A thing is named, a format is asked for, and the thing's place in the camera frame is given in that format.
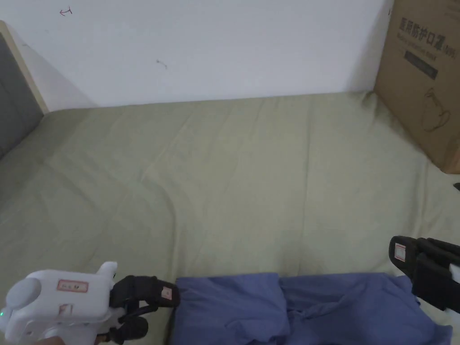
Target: blue towel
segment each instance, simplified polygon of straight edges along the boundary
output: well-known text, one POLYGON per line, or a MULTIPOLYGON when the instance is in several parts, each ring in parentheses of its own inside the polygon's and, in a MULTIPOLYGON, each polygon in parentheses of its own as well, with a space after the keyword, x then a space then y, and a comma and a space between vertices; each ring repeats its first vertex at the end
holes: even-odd
POLYGON ((179 278, 172 345, 449 345, 405 277, 179 278))

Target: wall mark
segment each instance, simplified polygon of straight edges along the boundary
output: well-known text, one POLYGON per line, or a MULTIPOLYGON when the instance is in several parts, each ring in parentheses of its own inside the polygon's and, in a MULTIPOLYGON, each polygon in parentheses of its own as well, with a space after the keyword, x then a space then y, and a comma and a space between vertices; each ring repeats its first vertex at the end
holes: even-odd
POLYGON ((61 14, 61 16, 65 17, 65 13, 69 13, 69 12, 70 12, 70 14, 73 14, 72 10, 70 9, 70 6, 69 6, 69 9, 67 11, 61 10, 59 13, 61 14))
POLYGON ((168 65, 165 64, 163 61, 157 60, 156 63, 159 63, 160 65, 165 66, 165 69, 168 69, 168 65))

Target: gray headboard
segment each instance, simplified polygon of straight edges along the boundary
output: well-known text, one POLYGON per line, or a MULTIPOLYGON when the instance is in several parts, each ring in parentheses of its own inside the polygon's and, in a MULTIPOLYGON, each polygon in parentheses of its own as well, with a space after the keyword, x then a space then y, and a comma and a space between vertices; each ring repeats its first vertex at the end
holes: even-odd
POLYGON ((0 159, 37 125, 44 114, 38 90, 3 22, 0 22, 0 159))

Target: chinese characters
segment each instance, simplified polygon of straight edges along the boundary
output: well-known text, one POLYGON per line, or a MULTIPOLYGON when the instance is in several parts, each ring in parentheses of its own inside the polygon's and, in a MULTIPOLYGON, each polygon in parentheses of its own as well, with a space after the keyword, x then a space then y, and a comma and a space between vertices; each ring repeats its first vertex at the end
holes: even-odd
POLYGON ((426 44, 434 47, 437 51, 442 51, 451 58, 455 59, 457 57, 457 50, 452 46, 444 44, 446 41, 446 36, 444 35, 436 34, 430 31, 427 27, 421 26, 404 17, 401 19, 399 29, 418 39, 420 42, 425 42, 426 44))

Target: bed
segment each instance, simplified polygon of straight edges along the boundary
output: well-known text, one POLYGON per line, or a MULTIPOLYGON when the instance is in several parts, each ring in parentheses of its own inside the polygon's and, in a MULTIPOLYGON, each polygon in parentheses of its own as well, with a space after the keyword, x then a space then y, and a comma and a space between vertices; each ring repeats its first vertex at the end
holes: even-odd
MULTIPOLYGON (((460 243, 454 182, 373 93, 49 113, 0 161, 0 296, 106 260, 169 281, 397 273, 393 235, 460 243)), ((168 317, 138 343, 161 343, 168 317)))

